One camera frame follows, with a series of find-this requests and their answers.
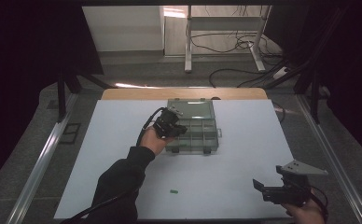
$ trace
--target plastic storage box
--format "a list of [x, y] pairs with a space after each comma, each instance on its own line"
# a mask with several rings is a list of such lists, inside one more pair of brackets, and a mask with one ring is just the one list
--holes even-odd
[[188, 128], [167, 145], [166, 151], [183, 154], [211, 154], [218, 149], [216, 116], [211, 100], [169, 100], [168, 107], [174, 106], [183, 113], [178, 124]]

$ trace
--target white tabletop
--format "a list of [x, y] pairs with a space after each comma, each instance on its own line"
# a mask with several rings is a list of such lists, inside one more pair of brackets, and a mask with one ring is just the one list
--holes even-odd
[[[91, 206], [99, 176], [129, 147], [148, 117], [167, 101], [99, 101], [55, 218]], [[282, 186], [275, 165], [293, 160], [270, 100], [214, 101], [222, 130], [216, 154], [162, 152], [146, 169], [136, 201], [139, 219], [287, 217], [253, 187]]]

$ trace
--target wire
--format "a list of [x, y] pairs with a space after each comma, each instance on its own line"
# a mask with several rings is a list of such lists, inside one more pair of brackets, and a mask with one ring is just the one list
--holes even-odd
[[263, 82], [262, 85], [261, 85], [261, 87], [262, 87], [262, 86], [265, 85], [265, 82], [266, 82], [269, 78], [271, 78], [271, 77], [273, 77], [273, 76], [274, 76], [274, 75], [265, 76], [265, 77], [264, 77], [262, 80], [260, 80], [259, 82], [256, 82], [256, 83], [251, 84], [251, 85], [249, 86], [249, 88], [254, 87], [255, 85]]
[[[245, 35], [245, 36], [254, 36], [253, 34], [256, 34], [257, 32], [250, 32], [250, 33], [246, 33], [248, 35]], [[212, 33], [212, 34], [204, 34], [204, 35], [192, 35], [191, 37], [194, 38], [194, 37], [200, 37], [200, 36], [205, 36], [205, 35], [233, 35], [233, 32], [232, 33]]]
[[275, 63], [269, 63], [267, 60], [266, 60], [267, 57], [265, 57], [265, 55], [260, 55], [260, 59], [262, 59], [262, 61], [267, 64], [267, 65], [276, 65]]
[[211, 17], [211, 16], [210, 16], [210, 13], [209, 13], [208, 10], [207, 10], [207, 6], [204, 6], [204, 9], [206, 10], [207, 15], [208, 15], [209, 17]]
[[234, 51], [236, 49], [250, 49], [250, 48], [252, 48], [254, 46], [254, 42], [249, 41], [249, 40], [246, 40], [246, 41], [242, 40], [242, 38], [247, 37], [247, 36], [252, 36], [252, 35], [243, 35], [243, 36], [237, 37], [237, 41], [236, 41], [236, 44], [235, 44], [234, 48], [233, 49], [227, 49], [227, 50], [210, 49], [210, 48], [208, 48], [206, 46], [197, 45], [197, 44], [195, 44], [195, 42], [193, 42], [192, 38], [190, 39], [190, 41], [197, 48], [209, 49], [209, 50], [217, 52], [217, 53], [227, 53], [227, 52]]
[[278, 107], [280, 107], [280, 109], [282, 109], [282, 113], [283, 113], [283, 116], [281, 117], [281, 119], [280, 119], [280, 123], [282, 123], [283, 122], [283, 120], [285, 119], [285, 109], [281, 106], [281, 105], [279, 105], [279, 104], [277, 104], [276, 102], [274, 102], [274, 101], [271, 101], [274, 105], [277, 105]]
[[259, 77], [259, 78], [253, 78], [253, 79], [250, 79], [250, 80], [246, 80], [246, 81], [240, 83], [236, 88], [242, 87], [245, 83], [252, 82], [252, 81], [256, 81], [256, 80], [258, 80], [258, 79], [260, 79], [260, 78], [265, 77], [266, 75], [268, 75], [268, 74], [271, 73], [272, 71], [275, 71], [275, 70], [283, 67], [283, 64], [285, 64], [285, 62], [286, 62], [286, 60], [284, 60], [284, 59], [281, 60], [281, 61], [280, 61], [279, 63], [277, 63], [271, 70], [269, 70], [269, 71], [266, 72], [266, 73], [263, 73], [264, 76], [261, 76], [261, 77]]
[[151, 117], [149, 117], [149, 119], [146, 121], [146, 124], [144, 124], [143, 128], [140, 131], [140, 134], [138, 135], [137, 138], [137, 142], [136, 142], [136, 146], [139, 147], [140, 143], [141, 143], [141, 139], [143, 138], [144, 132], [146, 131], [146, 128], [148, 127], [149, 123], [154, 119], [155, 115], [158, 114], [160, 111], [162, 111], [164, 109], [164, 107], [161, 107], [159, 109], [157, 109], [152, 115]]
[[328, 207], [329, 201], [328, 201], [327, 195], [326, 195], [321, 189], [319, 189], [319, 188], [317, 188], [317, 187], [315, 187], [315, 186], [312, 186], [312, 185], [311, 185], [310, 187], [311, 187], [312, 189], [318, 190], [318, 191], [324, 196], [324, 198], [326, 199], [325, 206]]
[[136, 192], [137, 190], [140, 189], [140, 187], [141, 187], [141, 186], [138, 186], [138, 188], [134, 188], [134, 189], [132, 189], [132, 190], [123, 191], [123, 192], [121, 192], [119, 195], [117, 195], [117, 196], [114, 197], [114, 198], [111, 198], [111, 199], [109, 199], [109, 200], [107, 200], [107, 201], [105, 201], [105, 202], [103, 202], [103, 203], [96, 204], [96, 205], [94, 205], [94, 206], [92, 206], [92, 207], [90, 207], [90, 208], [87, 208], [87, 209], [83, 210], [82, 212], [76, 214], [75, 216], [70, 217], [70, 218], [62, 221], [61, 224], [71, 224], [71, 223], [74, 223], [74, 222], [78, 221], [80, 218], [86, 216], [87, 214], [92, 213], [92, 212], [96, 211], [96, 210], [99, 209], [99, 208], [108, 206], [109, 204], [114, 203], [114, 202], [122, 199], [123, 197], [129, 195], [130, 193]]
[[239, 70], [239, 69], [234, 69], [234, 68], [221, 68], [221, 69], [217, 69], [215, 70], [214, 72], [212, 72], [210, 74], [210, 76], [208, 77], [208, 81], [210, 82], [211, 86], [213, 88], [216, 88], [216, 85], [214, 84], [213, 82], [213, 77], [214, 77], [214, 74], [218, 73], [218, 72], [222, 72], [222, 71], [233, 71], [233, 72], [242, 72], [242, 73], [248, 73], [248, 74], [262, 74], [262, 73], [259, 73], [259, 72], [250, 72], [250, 71], [244, 71], [244, 70]]
[[233, 14], [231, 14], [231, 16], [233, 16], [237, 12], [238, 9], [239, 9], [239, 6], [236, 7], [236, 10], [233, 12]]
[[327, 207], [323, 205], [323, 203], [315, 196], [314, 194], [310, 193], [310, 198], [317, 203], [317, 205], [321, 208], [321, 214], [324, 218], [324, 223], [327, 223], [328, 220], [328, 210]]
[[268, 40], [267, 40], [265, 37], [263, 37], [263, 36], [261, 36], [260, 38], [265, 41], [265, 50], [267, 51], [267, 53], [262, 52], [262, 54], [264, 54], [264, 55], [270, 55], [270, 56], [273, 56], [273, 57], [275, 57], [275, 56], [281, 56], [281, 57], [283, 57], [282, 54], [271, 53], [271, 52], [269, 51], [269, 49], [268, 49]]
[[242, 15], [242, 16], [244, 16], [244, 15], [245, 15], [245, 13], [246, 13], [246, 15], [248, 16], [247, 7], [248, 7], [248, 6], [244, 6], [244, 12], [243, 12], [243, 15]]

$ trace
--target hand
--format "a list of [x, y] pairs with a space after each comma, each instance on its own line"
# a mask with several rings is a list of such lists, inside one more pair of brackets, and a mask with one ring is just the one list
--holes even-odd
[[310, 199], [303, 207], [284, 203], [282, 206], [295, 219], [296, 224], [324, 224], [321, 209], [317, 203]]
[[144, 133], [140, 147], [147, 147], [151, 151], [155, 153], [155, 156], [159, 155], [164, 147], [166, 147], [167, 144], [172, 142], [174, 138], [159, 138], [156, 134], [155, 129], [150, 126], [146, 129], [146, 132]]

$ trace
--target metal pole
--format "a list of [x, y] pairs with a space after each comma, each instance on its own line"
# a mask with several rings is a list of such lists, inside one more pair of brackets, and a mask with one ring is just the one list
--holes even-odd
[[266, 20], [268, 19], [269, 11], [271, 10], [272, 6], [265, 6], [265, 10], [263, 11], [262, 16], [260, 17], [261, 20], [259, 22], [258, 28], [257, 28], [257, 35], [254, 39], [254, 45], [250, 49], [251, 54], [253, 55], [254, 61], [257, 65], [258, 71], [265, 71], [265, 65], [263, 65], [263, 61], [259, 54], [259, 41], [262, 37], [263, 31], [265, 30], [266, 26]]
[[71, 113], [73, 111], [74, 104], [77, 101], [77, 97], [78, 95], [73, 93], [71, 93], [71, 95], [68, 97], [65, 117], [62, 122], [55, 124], [47, 143], [44, 145], [44, 148], [42, 149], [41, 154], [36, 161], [33, 171], [30, 173], [30, 176], [27, 179], [23, 190], [21, 191], [21, 195], [16, 201], [11, 213], [9, 214], [6, 224], [20, 224], [23, 222], [24, 216], [30, 207], [39, 184], [41, 183], [42, 177], [44, 176], [44, 173], [49, 166], [50, 159], [52, 158], [56, 146], [60, 141], [64, 128], [71, 117]]
[[192, 36], [192, 6], [188, 6], [187, 17], [187, 44], [185, 46], [185, 72], [190, 73], [192, 71], [192, 46], [190, 45]]

